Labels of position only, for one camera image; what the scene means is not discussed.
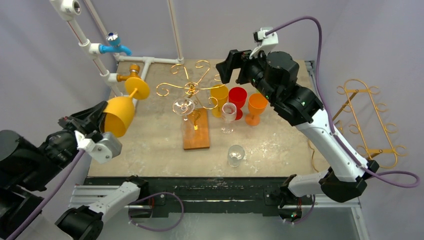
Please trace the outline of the yellow plastic goblet front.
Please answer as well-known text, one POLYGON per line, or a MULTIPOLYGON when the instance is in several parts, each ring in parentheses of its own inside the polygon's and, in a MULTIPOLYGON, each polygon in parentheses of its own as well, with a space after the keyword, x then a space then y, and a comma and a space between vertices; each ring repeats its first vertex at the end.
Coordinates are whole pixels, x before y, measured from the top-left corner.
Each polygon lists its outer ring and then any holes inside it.
POLYGON ((148 84, 139 77, 128 78, 124 87, 129 95, 109 99, 103 111, 105 113, 104 131, 114 134, 117 138, 126 134, 134 119, 136 107, 133 101, 144 100, 150 95, 148 84))

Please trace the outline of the gold wire wine glass rack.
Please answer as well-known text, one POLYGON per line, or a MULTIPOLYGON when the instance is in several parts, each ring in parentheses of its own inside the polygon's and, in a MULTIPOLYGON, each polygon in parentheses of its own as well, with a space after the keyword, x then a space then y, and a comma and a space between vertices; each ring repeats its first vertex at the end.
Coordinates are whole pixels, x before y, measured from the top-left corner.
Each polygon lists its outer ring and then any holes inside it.
POLYGON ((208 103, 201 103, 198 94, 202 91, 209 91, 222 88, 224 85, 218 84, 212 87, 201 87, 202 80, 211 70, 211 64, 207 60, 198 60, 194 64, 197 69, 205 69, 205 72, 198 80, 192 80, 186 66, 182 63, 174 64, 170 71, 173 75, 179 72, 184 73, 186 83, 184 85, 175 85, 168 82, 159 83, 155 92, 160 97, 166 97, 170 94, 170 89, 182 90, 183 95, 177 98, 172 104, 172 111, 181 117, 181 137, 182 149, 184 151, 209 149, 209 122, 208 111, 218 108, 218 99, 214 96, 208 97, 208 103))

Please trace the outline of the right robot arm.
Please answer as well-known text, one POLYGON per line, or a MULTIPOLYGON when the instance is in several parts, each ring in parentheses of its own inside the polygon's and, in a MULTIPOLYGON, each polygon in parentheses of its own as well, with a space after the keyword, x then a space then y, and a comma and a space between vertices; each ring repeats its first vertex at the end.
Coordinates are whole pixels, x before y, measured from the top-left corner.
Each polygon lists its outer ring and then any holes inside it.
POLYGON ((280 187, 288 204, 306 195, 324 194, 344 203, 362 195, 367 179, 379 169, 374 160, 359 155, 331 123, 323 103, 309 88, 297 83, 299 64, 283 51, 250 57, 250 51, 233 49, 216 64, 222 83, 239 70, 236 83, 251 84, 270 103, 274 111, 303 133, 329 163, 325 171, 309 175, 293 174, 280 187))

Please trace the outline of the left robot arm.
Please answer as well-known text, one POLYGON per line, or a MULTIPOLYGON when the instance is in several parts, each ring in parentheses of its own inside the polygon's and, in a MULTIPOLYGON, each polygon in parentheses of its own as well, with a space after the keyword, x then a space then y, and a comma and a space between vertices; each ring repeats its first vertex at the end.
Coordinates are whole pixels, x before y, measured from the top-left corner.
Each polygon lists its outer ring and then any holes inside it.
POLYGON ((61 130, 35 146, 13 130, 0 132, 0 237, 3 240, 95 240, 104 224, 126 205, 149 199, 149 184, 128 177, 89 205, 72 207, 56 222, 42 209, 49 198, 34 195, 62 170, 72 171, 84 154, 109 161, 121 153, 117 135, 105 130, 107 101, 59 119, 61 130))

